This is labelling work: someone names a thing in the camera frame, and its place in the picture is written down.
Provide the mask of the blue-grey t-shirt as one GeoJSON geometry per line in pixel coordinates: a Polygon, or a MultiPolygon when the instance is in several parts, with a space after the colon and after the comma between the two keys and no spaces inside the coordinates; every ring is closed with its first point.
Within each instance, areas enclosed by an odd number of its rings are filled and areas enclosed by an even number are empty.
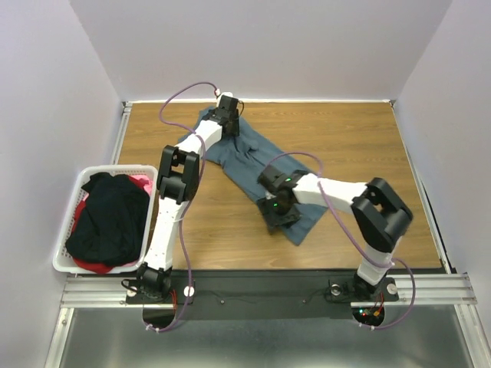
{"type": "MultiPolygon", "coordinates": [[[[257,183],[265,164],[282,154],[274,143],[255,131],[244,118],[239,119],[239,135],[226,137],[206,150],[206,159],[222,167],[223,172],[252,202],[265,197],[265,189],[257,183]]],[[[321,205],[298,205],[301,218],[280,229],[294,245],[300,245],[327,209],[321,205]]]]}

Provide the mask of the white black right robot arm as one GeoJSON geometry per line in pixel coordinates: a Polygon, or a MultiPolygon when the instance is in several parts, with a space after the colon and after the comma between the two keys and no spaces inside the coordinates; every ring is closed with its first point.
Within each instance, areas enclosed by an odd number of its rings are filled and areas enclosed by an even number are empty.
{"type": "Polygon", "coordinates": [[[339,211],[351,213],[365,242],[364,248],[355,245],[362,260],[354,274],[354,294],[367,300],[380,291],[400,238],[414,219],[386,180],[375,177],[367,183],[342,182],[302,170],[286,174],[269,166],[259,175],[258,184],[266,191],[258,207],[270,230],[299,222],[300,205],[323,206],[338,222],[339,211]]]}

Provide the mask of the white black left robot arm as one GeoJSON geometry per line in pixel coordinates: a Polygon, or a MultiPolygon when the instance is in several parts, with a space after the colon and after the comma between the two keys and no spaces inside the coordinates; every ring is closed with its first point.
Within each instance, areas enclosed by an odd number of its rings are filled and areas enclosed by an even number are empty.
{"type": "Polygon", "coordinates": [[[137,271],[137,290],[152,301],[170,296],[170,273],[178,222],[194,199],[206,151],[222,138],[239,135],[239,110],[216,107],[175,146],[165,146],[157,177],[158,213],[150,247],[137,271]]]}

